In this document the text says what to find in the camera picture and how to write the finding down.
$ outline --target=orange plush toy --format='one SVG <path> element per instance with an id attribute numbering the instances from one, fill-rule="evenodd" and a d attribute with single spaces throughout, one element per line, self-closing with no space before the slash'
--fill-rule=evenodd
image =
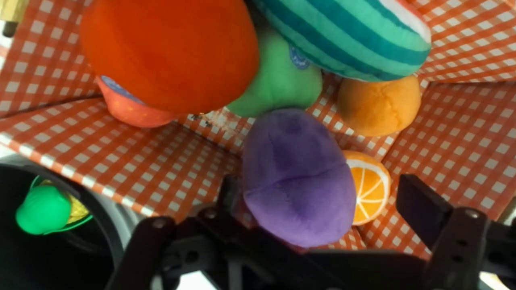
<path id="1" fill-rule="evenodd" d="M 337 95 L 342 119 L 360 135 L 382 137 L 408 127 L 419 110 L 416 76 L 390 82 L 343 79 Z"/>
<path id="2" fill-rule="evenodd" d="M 81 45 L 100 77 L 176 116 L 231 103 L 258 69 L 242 0 L 97 0 L 82 18 Z"/>

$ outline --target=yellow plush toy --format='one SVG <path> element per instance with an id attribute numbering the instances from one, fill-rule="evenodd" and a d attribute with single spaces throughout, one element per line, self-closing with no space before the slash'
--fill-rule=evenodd
<path id="1" fill-rule="evenodd" d="M 421 89 L 416 76 L 390 82 L 343 79 L 337 108 L 360 135 L 382 137 L 403 131 L 418 114 Z"/>

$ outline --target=plush fruit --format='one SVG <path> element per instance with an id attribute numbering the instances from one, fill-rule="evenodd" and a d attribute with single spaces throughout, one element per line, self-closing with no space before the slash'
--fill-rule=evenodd
<path id="1" fill-rule="evenodd" d="M 44 235 L 63 229 L 69 219 L 69 198 L 53 185 L 31 189 L 16 211 L 18 226 L 31 235 Z"/>
<path id="2" fill-rule="evenodd" d="M 176 116 L 223 108 L 258 71 L 258 40 L 242 0 L 95 0 L 81 45 L 145 106 Z"/>
<path id="3" fill-rule="evenodd" d="M 255 3 L 313 63 L 348 79 L 400 79 L 416 73 L 431 52 L 431 29 L 402 0 Z"/>
<path id="4" fill-rule="evenodd" d="M 227 108 L 255 118 L 279 108 L 313 105 L 323 92 L 323 76 L 295 47 L 273 27 L 258 32 L 260 71 L 245 93 Z"/>
<path id="5" fill-rule="evenodd" d="M 339 240 L 355 214 L 355 184 L 327 129 L 302 110 L 256 119 L 243 147 L 243 198 L 258 224 L 297 245 Z"/>
<path id="6" fill-rule="evenodd" d="M 121 122 L 134 127 L 160 127 L 174 121 L 174 114 L 142 105 L 139 98 L 105 76 L 97 77 L 97 84 L 106 100 L 108 111 Z"/>
<path id="7" fill-rule="evenodd" d="M 360 135 L 382 137 L 408 127 L 421 106 L 418 77 L 392 82 L 345 79 L 337 95 L 342 119 Z"/>
<path id="8" fill-rule="evenodd" d="M 390 176 L 385 166 L 369 155 L 345 150 L 343 156 L 356 189 L 353 226 L 363 226 L 376 219 L 385 208 L 390 193 Z"/>

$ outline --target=green plush toy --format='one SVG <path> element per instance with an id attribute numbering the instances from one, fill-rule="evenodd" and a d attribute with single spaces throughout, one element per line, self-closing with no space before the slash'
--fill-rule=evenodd
<path id="1" fill-rule="evenodd" d="M 323 90 L 323 76 L 273 27 L 261 26 L 260 71 L 245 93 L 227 105 L 229 111 L 256 118 L 279 108 L 306 108 Z"/>
<path id="2" fill-rule="evenodd" d="M 66 232 L 90 219 L 92 214 L 79 200 L 40 177 L 34 179 L 26 200 L 16 209 L 18 226 L 31 235 Z"/>

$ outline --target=gingham fabric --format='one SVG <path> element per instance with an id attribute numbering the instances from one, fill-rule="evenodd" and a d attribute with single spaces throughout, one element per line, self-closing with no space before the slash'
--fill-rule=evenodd
<path id="1" fill-rule="evenodd" d="M 384 164 L 393 195 L 381 218 L 361 227 L 371 247 L 427 255 L 393 206 L 400 174 L 419 176 L 455 206 L 500 218 L 516 198 L 516 82 L 431 84 Z"/>
<path id="2" fill-rule="evenodd" d="M 339 242 L 321 247 L 324 250 L 366 250 L 369 248 L 356 227 L 352 227 Z"/>
<path id="3" fill-rule="evenodd" d="M 114 201 L 132 206 L 135 211 L 171 214 L 182 219 L 194 205 L 213 201 L 226 172 L 239 171 L 239 158 L 232 153 L 242 150 L 253 121 L 219 110 L 202 116 L 189 116 L 181 121 L 182 126 L 173 124 L 158 131 L 139 131 L 108 116 L 100 98 L 77 100 L 98 95 L 94 71 L 87 66 L 77 45 L 77 24 L 90 2 L 32 0 L 29 3 L 26 18 L 18 27 L 16 39 L 0 71 L 0 116 L 8 116 L 0 121 L 0 143 L 111 197 Z M 516 79 L 516 19 L 511 0 L 410 0 L 410 3 L 424 15 L 434 32 L 434 52 L 419 73 L 419 77 L 424 77 L 424 85 L 429 81 L 495 82 Z M 481 209 L 489 208 L 487 213 L 492 216 L 497 216 L 506 206 L 506 195 L 514 195 L 514 192 L 508 192 L 514 184 L 510 184 L 508 179 L 493 177 L 495 174 L 484 172 L 477 180 L 495 179 L 498 182 L 498 187 L 497 182 L 493 184 L 497 190 L 501 189 L 500 182 L 506 182 L 503 193 L 492 193 L 485 184 L 477 185 L 474 182 L 472 174 L 479 171 L 482 163 L 487 168 L 493 166 L 495 172 L 500 171 L 500 166 L 508 166 L 511 160 L 498 160 L 498 147 L 468 151 L 474 142 L 482 143 L 489 137 L 492 139 L 490 145 L 495 142 L 510 145 L 508 151 L 513 155 L 505 156 L 514 156 L 514 143 L 510 143 L 513 137 L 508 137 L 513 129 L 506 129 L 506 124 L 514 124 L 514 121 L 510 119 L 511 116 L 506 111 L 500 111 L 503 102 L 495 97 L 485 98 L 485 95 L 500 95 L 501 92 L 513 92 L 514 95 L 510 84 L 481 84 L 460 89 L 456 85 L 429 84 L 421 114 L 400 139 L 364 139 L 353 135 L 353 131 L 335 114 L 332 93 L 339 81 L 332 77 L 326 81 L 326 93 L 310 108 L 310 113 L 334 132 L 342 148 L 366 151 L 379 160 L 385 156 L 384 163 L 393 176 L 402 171 L 418 172 L 439 192 L 450 195 L 453 203 L 471 201 L 468 205 L 479 205 Z M 472 111 L 466 110 L 471 103 L 466 102 L 468 95 L 479 102 L 477 108 L 471 108 L 472 111 L 477 110 L 476 113 L 482 111 L 490 116 L 479 121 L 479 126 L 493 127 L 498 132 L 485 134 L 481 129 L 463 126 L 460 121 L 463 114 L 468 113 L 472 119 Z M 453 135 L 455 127 L 458 132 L 468 129 L 469 134 L 466 132 L 464 139 Z M 453 148 L 452 153 L 442 156 L 453 163 L 450 164 L 452 169 L 440 166 L 439 161 L 424 166 L 432 150 L 437 148 L 432 137 L 447 145 L 443 150 L 450 151 Z M 464 177 L 450 174 L 461 171 L 464 166 L 474 166 L 469 171 L 463 169 Z M 513 171 L 514 168 L 508 166 L 501 172 L 506 176 L 506 172 L 514 174 Z M 402 224 L 402 218 L 393 213 L 392 206 L 377 221 L 361 227 L 361 234 L 366 243 L 372 247 L 424 253 L 424 247 L 410 234 L 408 226 Z M 361 240 L 356 243 L 352 238 L 343 240 L 339 245 L 363 247 Z"/>
<path id="4" fill-rule="evenodd" d="M 92 0 L 32 0 L 0 71 L 0 118 L 98 95 L 79 52 L 79 23 Z"/>
<path id="5" fill-rule="evenodd" d="M 324 92 L 319 100 L 308 108 L 308 113 L 319 119 L 334 134 L 342 148 L 360 150 L 381 160 L 389 151 L 395 135 L 381 139 L 355 135 L 353 129 L 345 126 L 342 118 L 337 114 L 334 93 L 339 89 L 339 84 L 339 77 L 326 76 Z M 240 153 L 253 121 L 255 119 L 252 118 L 239 118 L 224 108 L 208 114 L 189 116 L 181 122 L 219 147 L 232 153 Z"/>
<path id="6" fill-rule="evenodd" d="M 516 81 L 514 0 L 406 0 L 432 27 L 422 77 L 439 82 Z"/>
<path id="7" fill-rule="evenodd" d="M 239 160 L 173 124 L 142 131 L 113 119 L 103 100 L 77 100 L 0 121 L 0 143 L 132 209 L 184 219 L 211 203 Z"/>

